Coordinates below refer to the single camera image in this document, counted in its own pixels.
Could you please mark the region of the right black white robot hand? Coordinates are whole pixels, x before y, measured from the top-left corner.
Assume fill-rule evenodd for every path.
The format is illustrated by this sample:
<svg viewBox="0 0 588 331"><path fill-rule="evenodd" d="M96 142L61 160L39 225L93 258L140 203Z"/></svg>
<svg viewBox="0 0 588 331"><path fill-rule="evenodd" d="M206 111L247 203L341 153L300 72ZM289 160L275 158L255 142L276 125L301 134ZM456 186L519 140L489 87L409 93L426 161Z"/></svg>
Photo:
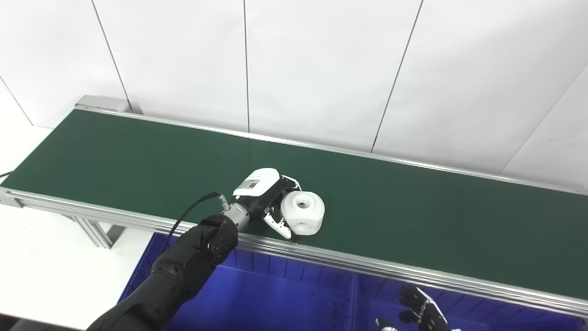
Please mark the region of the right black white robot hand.
<svg viewBox="0 0 588 331"><path fill-rule="evenodd" d="M460 331L453 328L438 304L420 287L405 283L399 291L399 302L405 310L397 314L405 324L416 325L418 331Z"/></svg>

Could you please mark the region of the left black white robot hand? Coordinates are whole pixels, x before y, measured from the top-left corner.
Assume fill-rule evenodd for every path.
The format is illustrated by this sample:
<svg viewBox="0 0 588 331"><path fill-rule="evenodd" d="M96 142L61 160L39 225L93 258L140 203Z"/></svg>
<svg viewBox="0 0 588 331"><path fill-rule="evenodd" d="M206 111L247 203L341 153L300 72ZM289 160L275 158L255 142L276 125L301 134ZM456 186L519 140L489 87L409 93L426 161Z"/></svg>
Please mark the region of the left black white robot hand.
<svg viewBox="0 0 588 331"><path fill-rule="evenodd" d="M233 191L228 216L241 231L248 222L262 220L283 238L291 240L293 232L281 213L285 196L301 191L298 180L281 175L275 168L259 168Z"/></svg>

